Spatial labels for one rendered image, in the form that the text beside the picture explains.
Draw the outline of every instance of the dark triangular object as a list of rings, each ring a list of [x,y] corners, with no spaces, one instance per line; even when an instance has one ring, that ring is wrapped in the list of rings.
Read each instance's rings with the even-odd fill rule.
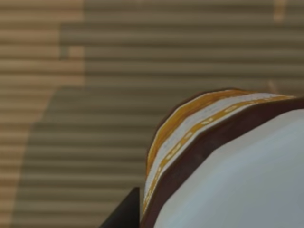
[[[139,228],[140,191],[134,188],[99,228]]]

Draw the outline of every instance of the brown background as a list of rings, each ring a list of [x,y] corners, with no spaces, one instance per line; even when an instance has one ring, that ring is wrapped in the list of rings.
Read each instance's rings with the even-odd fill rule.
[[[303,94],[304,2],[1,0],[0,227],[94,228],[196,92]]]

